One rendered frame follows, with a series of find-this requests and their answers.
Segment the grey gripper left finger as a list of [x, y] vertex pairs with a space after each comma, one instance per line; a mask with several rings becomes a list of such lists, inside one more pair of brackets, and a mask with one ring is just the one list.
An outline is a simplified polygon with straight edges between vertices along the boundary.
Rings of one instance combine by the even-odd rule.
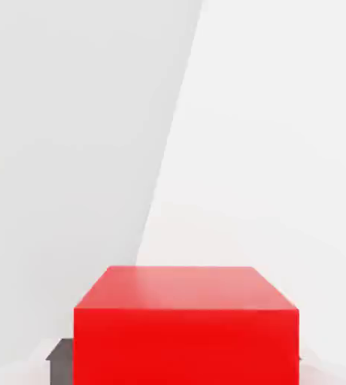
[[0, 385], [73, 385], [72, 339], [44, 339], [25, 358], [0, 368]]

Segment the small red cube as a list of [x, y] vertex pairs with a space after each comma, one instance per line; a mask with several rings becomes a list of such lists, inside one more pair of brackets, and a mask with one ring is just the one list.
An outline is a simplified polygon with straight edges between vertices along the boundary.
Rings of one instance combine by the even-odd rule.
[[74, 308], [74, 385], [299, 385], [299, 310], [251, 267], [112, 266]]

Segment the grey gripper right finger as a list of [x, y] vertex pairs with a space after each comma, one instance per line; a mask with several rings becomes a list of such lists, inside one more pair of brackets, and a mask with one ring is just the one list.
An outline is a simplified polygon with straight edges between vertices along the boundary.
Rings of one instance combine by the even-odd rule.
[[299, 385], [346, 385], [346, 368], [305, 350], [299, 358]]

